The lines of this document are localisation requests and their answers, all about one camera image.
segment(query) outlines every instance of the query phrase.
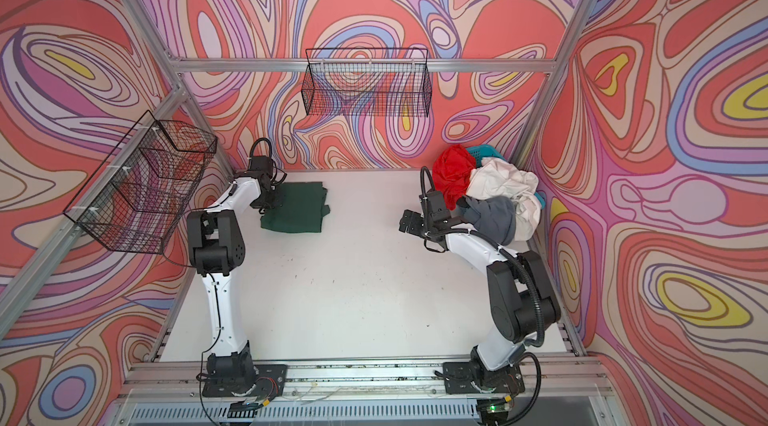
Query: swirly pattern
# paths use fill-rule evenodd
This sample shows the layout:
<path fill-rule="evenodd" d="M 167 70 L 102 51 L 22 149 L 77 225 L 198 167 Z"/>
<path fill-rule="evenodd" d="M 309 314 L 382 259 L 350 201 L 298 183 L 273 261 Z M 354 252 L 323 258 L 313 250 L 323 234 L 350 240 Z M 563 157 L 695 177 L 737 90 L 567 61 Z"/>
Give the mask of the swirly pattern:
<path fill-rule="evenodd" d="M 169 91 L 119 0 L 0 0 L 0 287 Z M 223 181 L 212 163 L 192 206 L 215 200 Z M 184 234 L 169 245 L 175 261 Z M 0 424 L 99 422 L 150 352 L 183 274 L 157 256 L 78 240 L 0 342 Z"/>
<path fill-rule="evenodd" d="M 545 58 L 557 50 L 577 0 L 143 1 L 170 53 L 182 57 L 296 58 L 315 47 L 419 46 L 433 58 Z M 301 77 L 222 72 L 186 79 L 233 165 L 244 163 L 255 137 L 267 135 L 278 159 L 293 168 L 431 164 L 448 144 L 439 139 L 449 118 L 504 101 L 516 104 L 512 114 L 497 110 L 463 141 L 511 152 L 527 117 L 522 108 L 542 81 L 525 72 L 440 72 L 427 119 L 315 120 L 304 118 L 296 101 Z"/>
<path fill-rule="evenodd" d="M 598 0 L 535 238 L 633 424 L 768 422 L 768 0 Z"/>
<path fill-rule="evenodd" d="M 185 79 L 236 168 L 245 167 L 259 137 L 272 139 L 288 169 L 406 168 L 430 165 L 451 143 L 512 153 L 543 75 L 489 96 L 492 104 L 478 104 L 473 75 L 457 75 L 454 98 L 434 94 L 426 118 L 307 116 L 295 73 L 195 72 Z"/>

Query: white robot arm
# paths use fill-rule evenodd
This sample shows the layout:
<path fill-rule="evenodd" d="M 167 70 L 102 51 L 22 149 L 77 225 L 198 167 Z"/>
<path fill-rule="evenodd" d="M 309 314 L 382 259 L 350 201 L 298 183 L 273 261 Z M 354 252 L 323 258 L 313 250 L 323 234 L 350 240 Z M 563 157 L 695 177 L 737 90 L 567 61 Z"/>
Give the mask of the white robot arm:
<path fill-rule="evenodd" d="M 431 184 L 429 191 L 425 177 Z M 458 254 L 486 276 L 495 328 L 472 349 L 470 370 L 476 388 L 493 389 L 509 368 L 518 366 L 526 347 L 541 346 L 544 330 L 560 319 L 552 283 L 537 254 L 509 250 L 478 231 L 460 228 L 464 219 L 451 217 L 427 168 L 422 168 L 421 183 L 423 216 L 404 211 L 400 231 L 422 238 L 429 251 Z M 428 241 L 442 250 L 429 248 Z M 526 290 L 518 292 L 515 281 L 525 284 Z"/>
<path fill-rule="evenodd" d="M 256 145 L 266 142 L 268 155 L 254 156 Z M 190 264 L 205 285 L 211 320 L 212 345 L 206 363 L 206 397 L 244 396 L 256 386 L 258 371 L 250 354 L 240 316 L 238 266 L 245 259 L 245 244 L 237 216 L 249 209 L 264 211 L 277 201 L 276 165 L 269 139 L 256 141 L 248 169 L 238 174 L 216 202 L 187 216 Z"/>

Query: green towel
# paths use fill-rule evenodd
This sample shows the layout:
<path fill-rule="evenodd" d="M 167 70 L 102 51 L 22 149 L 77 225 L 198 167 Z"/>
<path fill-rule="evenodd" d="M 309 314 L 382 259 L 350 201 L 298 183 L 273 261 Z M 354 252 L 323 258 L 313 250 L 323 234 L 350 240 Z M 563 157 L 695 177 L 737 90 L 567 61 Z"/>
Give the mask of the green towel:
<path fill-rule="evenodd" d="M 277 204 L 261 216 L 261 228 L 278 232 L 321 232 L 328 189 L 322 182 L 283 182 L 275 187 Z"/>

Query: mounting plate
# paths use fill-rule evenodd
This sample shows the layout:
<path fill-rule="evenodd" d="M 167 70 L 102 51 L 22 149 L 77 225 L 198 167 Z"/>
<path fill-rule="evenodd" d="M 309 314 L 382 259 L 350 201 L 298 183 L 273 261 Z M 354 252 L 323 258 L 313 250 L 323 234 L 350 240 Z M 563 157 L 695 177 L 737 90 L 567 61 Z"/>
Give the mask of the mounting plate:
<path fill-rule="evenodd" d="M 476 394 L 481 392 L 472 384 L 472 370 L 469 362 L 443 363 L 442 373 L 446 376 L 444 382 L 447 394 Z M 491 388 L 495 388 L 494 393 L 506 393 L 514 397 L 525 392 L 525 383 L 519 365 L 507 366 L 489 374 L 491 377 L 487 383 L 490 383 Z"/>
<path fill-rule="evenodd" d="M 252 393 L 248 394 L 248 397 L 261 398 L 266 397 L 267 394 L 273 389 L 272 381 L 261 378 L 272 378 L 277 384 L 276 396 L 283 395 L 283 389 L 286 383 L 286 371 L 288 366 L 285 364 L 257 364 L 256 369 L 258 374 L 256 375 L 256 388 Z M 232 398 L 233 395 L 229 392 L 221 392 L 216 384 L 204 383 L 203 386 L 204 398 Z"/>

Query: blue plastic basket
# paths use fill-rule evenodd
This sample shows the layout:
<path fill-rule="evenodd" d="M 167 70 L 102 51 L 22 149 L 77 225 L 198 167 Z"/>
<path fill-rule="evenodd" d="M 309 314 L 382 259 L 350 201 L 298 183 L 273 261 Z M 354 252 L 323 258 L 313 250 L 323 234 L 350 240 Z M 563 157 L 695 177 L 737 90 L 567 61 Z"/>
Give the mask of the blue plastic basket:
<path fill-rule="evenodd" d="M 507 160 L 492 145 L 473 145 L 472 147 L 467 148 L 467 152 L 475 158 L 475 167 L 478 168 L 482 166 L 483 158 L 499 158 L 504 159 L 504 161 Z"/>

